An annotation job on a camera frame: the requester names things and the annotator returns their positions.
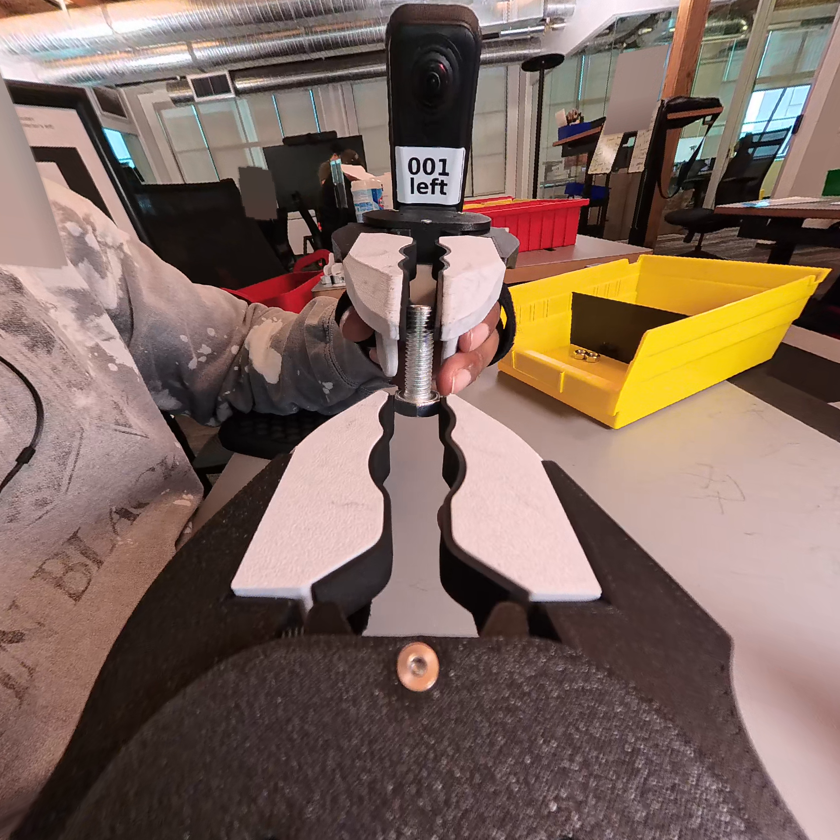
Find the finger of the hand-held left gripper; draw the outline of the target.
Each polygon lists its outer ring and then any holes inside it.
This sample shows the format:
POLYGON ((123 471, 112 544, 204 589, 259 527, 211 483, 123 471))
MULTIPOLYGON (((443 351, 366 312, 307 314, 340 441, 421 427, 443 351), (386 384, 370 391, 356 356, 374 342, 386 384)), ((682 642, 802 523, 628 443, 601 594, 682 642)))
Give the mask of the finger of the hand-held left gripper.
POLYGON ((399 343, 406 331, 413 238, 361 233, 343 258, 343 273, 353 308, 374 331, 376 355, 384 376, 396 377, 399 343))
POLYGON ((481 323, 497 303, 506 267, 486 236, 442 236, 437 275, 437 339, 440 360, 457 350, 459 337, 481 323))

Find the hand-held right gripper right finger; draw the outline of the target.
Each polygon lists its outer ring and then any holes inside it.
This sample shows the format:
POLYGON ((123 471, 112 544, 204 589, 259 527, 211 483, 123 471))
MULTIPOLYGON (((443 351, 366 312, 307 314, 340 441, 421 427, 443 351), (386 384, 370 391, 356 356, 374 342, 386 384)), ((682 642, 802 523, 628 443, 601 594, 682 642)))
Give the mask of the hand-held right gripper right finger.
POLYGON ((602 587, 537 452, 457 396, 440 403, 438 420, 452 534, 447 541, 440 534, 445 591, 478 627, 500 602, 528 612, 600 599, 602 587))

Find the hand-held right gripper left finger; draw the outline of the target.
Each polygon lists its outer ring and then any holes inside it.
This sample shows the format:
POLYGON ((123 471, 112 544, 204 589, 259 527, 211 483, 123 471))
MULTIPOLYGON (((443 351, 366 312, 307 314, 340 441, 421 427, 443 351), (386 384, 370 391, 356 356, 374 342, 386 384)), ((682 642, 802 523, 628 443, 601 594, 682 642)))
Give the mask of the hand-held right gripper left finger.
POLYGON ((392 573, 393 398, 377 392, 295 447, 231 583, 246 598, 330 602, 347 617, 392 573))

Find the silver hex bolt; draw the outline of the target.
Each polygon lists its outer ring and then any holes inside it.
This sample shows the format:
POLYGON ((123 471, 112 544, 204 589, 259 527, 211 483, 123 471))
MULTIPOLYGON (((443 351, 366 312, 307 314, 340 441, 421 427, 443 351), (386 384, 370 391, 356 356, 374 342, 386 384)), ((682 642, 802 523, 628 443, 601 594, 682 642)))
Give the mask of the silver hex bolt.
POLYGON ((412 404, 427 403, 434 396, 433 325, 432 307, 421 304, 408 306, 402 398, 412 404))

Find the yellow plastic bin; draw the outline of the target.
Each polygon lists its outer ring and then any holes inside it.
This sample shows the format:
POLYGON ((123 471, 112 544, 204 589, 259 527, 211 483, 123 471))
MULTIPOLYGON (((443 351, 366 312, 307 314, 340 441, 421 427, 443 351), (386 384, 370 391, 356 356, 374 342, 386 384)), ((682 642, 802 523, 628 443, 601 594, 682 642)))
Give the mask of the yellow plastic bin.
POLYGON ((620 428, 768 361, 829 269, 642 255, 511 288, 517 335, 499 370, 620 428), (572 358, 571 294, 685 314, 633 362, 572 358))

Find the person's left hand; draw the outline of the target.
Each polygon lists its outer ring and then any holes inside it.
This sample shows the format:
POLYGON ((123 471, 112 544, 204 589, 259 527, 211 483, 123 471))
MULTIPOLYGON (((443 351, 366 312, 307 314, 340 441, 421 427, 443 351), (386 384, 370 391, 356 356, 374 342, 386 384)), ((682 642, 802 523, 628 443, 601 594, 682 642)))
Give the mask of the person's left hand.
MULTIPOLYGON (((490 365, 500 341, 497 330, 500 315, 501 304, 497 302, 482 322, 459 336, 455 353, 434 363, 434 389, 438 394, 450 396, 462 392, 490 365)), ((343 313, 339 330, 345 339, 357 344, 373 335, 373 329, 353 308, 343 313)))

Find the white wipes canister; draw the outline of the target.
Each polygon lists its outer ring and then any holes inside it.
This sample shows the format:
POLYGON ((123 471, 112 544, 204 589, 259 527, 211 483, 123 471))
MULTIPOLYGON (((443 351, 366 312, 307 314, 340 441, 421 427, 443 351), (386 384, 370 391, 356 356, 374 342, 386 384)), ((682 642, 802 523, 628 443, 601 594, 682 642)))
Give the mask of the white wipes canister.
POLYGON ((384 187, 382 181, 373 176, 365 175, 351 182, 351 195, 356 221, 364 222, 367 213, 385 209, 384 187))

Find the red plastic crate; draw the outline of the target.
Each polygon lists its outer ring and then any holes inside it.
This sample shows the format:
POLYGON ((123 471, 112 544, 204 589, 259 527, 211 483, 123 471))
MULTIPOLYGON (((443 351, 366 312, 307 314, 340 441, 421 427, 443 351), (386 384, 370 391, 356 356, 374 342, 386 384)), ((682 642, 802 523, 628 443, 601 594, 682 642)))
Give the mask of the red plastic crate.
POLYGON ((484 214, 491 226, 517 237, 519 250, 529 252, 574 245, 581 210, 587 198, 519 199, 511 196, 476 198, 465 202, 468 213, 484 214))

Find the red tote bag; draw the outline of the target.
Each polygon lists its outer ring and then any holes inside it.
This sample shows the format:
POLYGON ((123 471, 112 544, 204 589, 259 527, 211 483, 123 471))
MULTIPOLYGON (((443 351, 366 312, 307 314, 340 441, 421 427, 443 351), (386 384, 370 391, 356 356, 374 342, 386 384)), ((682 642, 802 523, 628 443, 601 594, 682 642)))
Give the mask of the red tote bag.
POLYGON ((323 268, 331 256, 331 251, 322 248, 301 257, 295 264, 297 270, 291 273, 248 287, 224 290, 248 303, 261 303, 270 308, 300 313, 312 300, 312 289, 320 282, 323 268))

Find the black monitor on stand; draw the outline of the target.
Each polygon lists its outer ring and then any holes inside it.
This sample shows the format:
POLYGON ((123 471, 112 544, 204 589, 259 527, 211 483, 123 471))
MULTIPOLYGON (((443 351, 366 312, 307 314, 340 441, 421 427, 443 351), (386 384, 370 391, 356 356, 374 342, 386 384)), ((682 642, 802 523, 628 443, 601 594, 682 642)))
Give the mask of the black monitor on stand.
POLYGON ((335 131, 287 136, 282 144, 263 146, 262 154, 276 188, 280 209, 298 210, 294 195, 300 194, 307 210, 321 204, 320 164, 333 152, 353 150, 365 163, 364 141, 360 134, 339 137, 335 131))

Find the storage shelf with blue bins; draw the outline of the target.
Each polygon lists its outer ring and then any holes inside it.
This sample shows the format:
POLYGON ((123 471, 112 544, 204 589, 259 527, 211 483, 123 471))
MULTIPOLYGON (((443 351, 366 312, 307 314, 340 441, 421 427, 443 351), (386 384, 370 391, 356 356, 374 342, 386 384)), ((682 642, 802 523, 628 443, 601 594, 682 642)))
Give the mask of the storage shelf with blue bins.
POLYGON ((590 173, 605 121, 605 117, 600 117, 592 121, 569 123, 558 128, 558 139, 553 144, 560 149, 565 163, 573 163, 582 171, 578 182, 568 183, 564 192, 567 197, 581 197, 588 201, 580 213, 578 232, 595 238, 604 235, 610 198, 611 176, 604 176, 604 183, 599 183, 596 176, 590 173))

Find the large black panel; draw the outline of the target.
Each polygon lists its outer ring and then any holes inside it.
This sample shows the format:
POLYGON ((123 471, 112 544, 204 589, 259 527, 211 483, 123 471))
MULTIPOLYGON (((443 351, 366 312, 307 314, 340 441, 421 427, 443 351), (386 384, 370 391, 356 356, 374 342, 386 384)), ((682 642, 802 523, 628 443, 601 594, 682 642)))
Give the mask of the large black panel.
POLYGON ((134 189, 153 251, 190 281, 237 290, 286 271, 234 180, 134 189))

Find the black office chair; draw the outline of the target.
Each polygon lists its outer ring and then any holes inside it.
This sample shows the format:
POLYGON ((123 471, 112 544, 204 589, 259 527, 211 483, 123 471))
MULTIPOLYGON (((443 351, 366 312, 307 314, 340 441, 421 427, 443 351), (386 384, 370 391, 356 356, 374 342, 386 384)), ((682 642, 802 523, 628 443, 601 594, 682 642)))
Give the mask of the black office chair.
POLYGON ((699 235, 696 246, 683 256, 718 259, 717 255, 702 249, 704 237, 724 228, 738 227, 740 218, 734 215, 718 214, 715 211, 716 207, 758 200, 764 177, 788 133, 789 129, 785 128, 744 134, 736 143, 734 155, 722 174, 712 208, 693 206, 665 215, 665 221, 668 224, 687 231, 684 239, 686 243, 689 243, 694 235, 699 235))

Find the silver ventilation duct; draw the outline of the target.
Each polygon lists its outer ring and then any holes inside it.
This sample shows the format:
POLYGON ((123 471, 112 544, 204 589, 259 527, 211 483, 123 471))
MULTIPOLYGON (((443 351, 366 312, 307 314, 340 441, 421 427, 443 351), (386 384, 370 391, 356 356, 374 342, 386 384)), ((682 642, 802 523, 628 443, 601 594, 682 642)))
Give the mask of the silver ventilation duct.
POLYGON ((311 88, 385 75, 385 28, 403 2, 149 1, 3 17, 7 80, 99 87, 228 72, 233 91, 311 88))

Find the wooden support post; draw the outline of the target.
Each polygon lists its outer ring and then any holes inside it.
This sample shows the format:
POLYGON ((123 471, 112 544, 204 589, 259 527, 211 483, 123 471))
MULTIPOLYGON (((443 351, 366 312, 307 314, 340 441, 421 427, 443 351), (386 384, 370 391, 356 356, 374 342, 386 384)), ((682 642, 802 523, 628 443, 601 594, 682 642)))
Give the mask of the wooden support post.
MULTIPOLYGON (((687 97, 691 94, 710 4, 711 1, 681 1, 679 3, 675 33, 665 72, 663 87, 665 98, 687 97)), ((679 133, 676 130, 667 132, 660 172, 664 192, 669 189, 678 141, 679 133)), ((655 247, 664 213, 665 199, 655 188, 648 215, 645 247, 651 249, 655 247)))

